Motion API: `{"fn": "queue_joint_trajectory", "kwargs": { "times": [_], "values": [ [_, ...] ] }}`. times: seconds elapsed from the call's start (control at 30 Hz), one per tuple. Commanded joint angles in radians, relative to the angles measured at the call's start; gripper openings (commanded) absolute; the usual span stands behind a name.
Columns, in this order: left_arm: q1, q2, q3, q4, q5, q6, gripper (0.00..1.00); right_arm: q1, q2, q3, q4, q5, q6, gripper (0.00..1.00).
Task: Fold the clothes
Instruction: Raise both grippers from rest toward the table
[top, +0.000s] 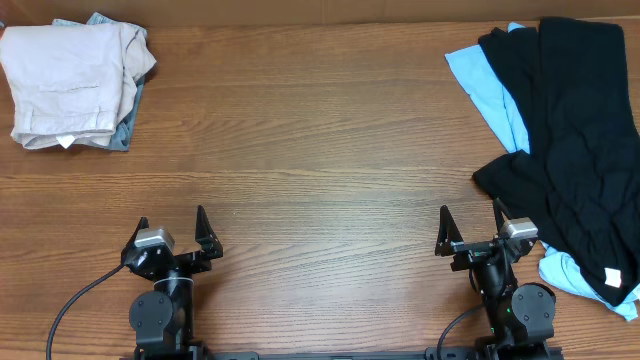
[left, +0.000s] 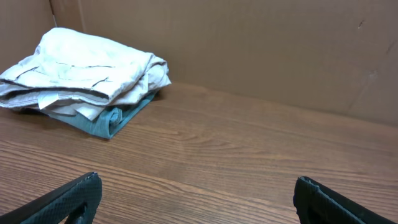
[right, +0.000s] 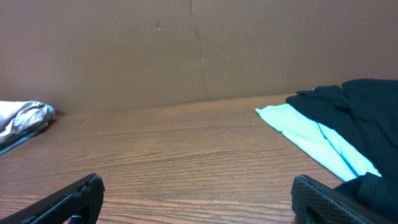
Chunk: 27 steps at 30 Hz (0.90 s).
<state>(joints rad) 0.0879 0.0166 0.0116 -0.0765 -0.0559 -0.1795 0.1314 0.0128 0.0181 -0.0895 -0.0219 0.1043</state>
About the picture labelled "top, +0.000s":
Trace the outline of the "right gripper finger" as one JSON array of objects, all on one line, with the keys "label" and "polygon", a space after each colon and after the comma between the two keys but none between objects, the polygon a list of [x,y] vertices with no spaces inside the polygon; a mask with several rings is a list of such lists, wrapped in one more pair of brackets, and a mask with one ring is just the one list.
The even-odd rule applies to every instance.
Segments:
[{"label": "right gripper finger", "polygon": [[511,219],[511,214],[506,205],[498,197],[492,200],[492,206],[496,230],[500,233],[505,222]]},{"label": "right gripper finger", "polygon": [[452,256],[463,244],[464,240],[451,212],[446,205],[441,206],[435,254],[441,257]]}]

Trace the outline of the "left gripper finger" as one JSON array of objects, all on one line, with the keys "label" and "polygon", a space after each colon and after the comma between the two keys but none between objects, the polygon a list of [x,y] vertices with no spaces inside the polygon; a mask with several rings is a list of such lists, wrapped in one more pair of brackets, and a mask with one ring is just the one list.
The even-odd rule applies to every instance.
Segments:
[{"label": "left gripper finger", "polygon": [[202,205],[197,208],[195,241],[201,246],[204,253],[220,252],[220,242]]},{"label": "left gripper finger", "polygon": [[137,238],[138,233],[141,230],[147,229],[149,227],[149,223],[148,223],[148,219],[146,217],[141,217],[131,238],[129,239],[129,241],[127,242],[127,246],[128,247],[134,247],[134,242]]}]

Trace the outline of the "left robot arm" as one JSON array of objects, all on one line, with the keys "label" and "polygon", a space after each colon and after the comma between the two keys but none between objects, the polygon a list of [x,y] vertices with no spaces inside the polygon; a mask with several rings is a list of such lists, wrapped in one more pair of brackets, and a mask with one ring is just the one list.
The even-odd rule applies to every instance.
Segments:
[{"label": "left robot arm", "polygon": [[223,247],[203,206],[197,208],[195,242],[200,249],[175,254],[175,241],[163,227],[151,228],[141,218],[125,245],[122,265],[148,280],[153,289],[138,296],[129,310],[136,333],[136,359],[208,359],[210,351],[194,337],[195,274],[212,269]]}]

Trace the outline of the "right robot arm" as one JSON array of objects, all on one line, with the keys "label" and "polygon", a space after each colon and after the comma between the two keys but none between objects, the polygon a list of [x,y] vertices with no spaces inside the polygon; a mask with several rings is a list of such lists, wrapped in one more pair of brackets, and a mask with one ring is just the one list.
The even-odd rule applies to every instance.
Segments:
[{"label": "right robot arm", "polygon": [[554,336],[556,296],[540,283],[520,285],[513,265],[528,255],[538,241],[538,228],[527,217],[515,218],[503,202],[492,203],[497,233],[492,239],[467,243],[445,205],[439,210],[435,254],[450,257],[451,270],[465,271],[481,303],[454,319],[443,330],[435,348],[437,359],[452,351],[444,347],[449,332],[464,319],[483,310],[491,334],[478,338],[471,348],[460,351],[464,359],[546,360],[561,359],[560,348],[547,340]]}]

